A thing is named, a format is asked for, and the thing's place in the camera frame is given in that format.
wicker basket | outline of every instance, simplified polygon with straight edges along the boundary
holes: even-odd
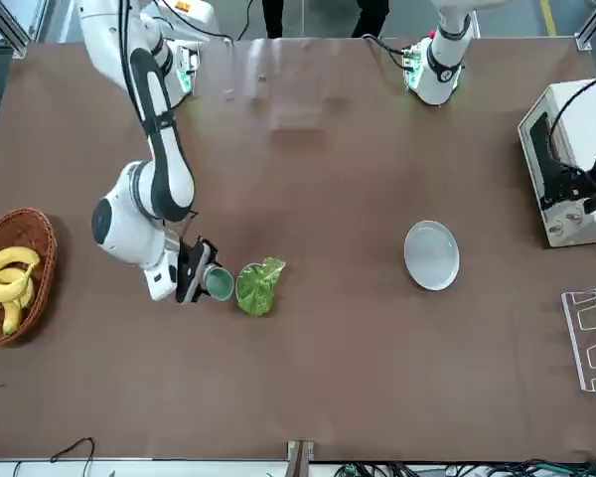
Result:
[[[58,243],[49,219],[41,212],[19,209],[0,219],[0,250],[15,245],[32,248],[40,255],[41,261],[31,275],[35,286],[34,302],[28,309],[22,310],[22,322],[13,335],[4,336],[2,333],[4,310],[0,304],[0,346],[17,340],[38,322],[47,303],[56,267]]]

floor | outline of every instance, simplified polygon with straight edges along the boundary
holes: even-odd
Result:
[[[16,475],[16,462],[0,462],[0,477]],[[51,464],[48,461],[25,462],[18,472],[18,477],[64,477],[80,475],[84,461],[60,461]],[[477,467],[468,472],[469,477],[486,477],[489,467]],[[312,464],[309,466],[310,477],[334,477],[341,464]],[[420,477],[447,477],[447,469],[455,470],[455,466],[443,465],[412,465],[412,470]],[[388,470],[381,467],[383,475],[390,475]],[[205,462],[205,461],[155,461],[150,459],[123,460],[95,460],[88,466],[88,477],[284,477],[287,470],[286,462]],[[507,477],[509,474],[498,474]],[[545,470],[535,472],[535,477],[565,477]]]

yellow floor line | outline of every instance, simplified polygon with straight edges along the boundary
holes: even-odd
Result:
[[[556,36],[556,25],[554,25],[554,17],[552,16],[552,9],[549,6],[548,0],[540,0],[540,9],[543,12],[543,20],[545,20],[545,29],[547,35],[550,37]]]

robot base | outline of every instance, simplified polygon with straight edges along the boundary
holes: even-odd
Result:
[[[410,68],[412,71],[404,71],[404,81],[406,87],[414,91],[426,104],[439,106],[450,98],[457,87],[462,68],[460,67],[448,80],[439,81],[437,73],[428,65],[427,51],[431,42],[430,38],[424,38],[410,48],[408,51],[410,58],[404,57],[403,64],[405,68]]]

green cup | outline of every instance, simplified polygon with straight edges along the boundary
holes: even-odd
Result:
[[[210,296],[217,301],[227,301],[234,292],[234,277],[224,268],[208,265],[203,272],[203,282]]]

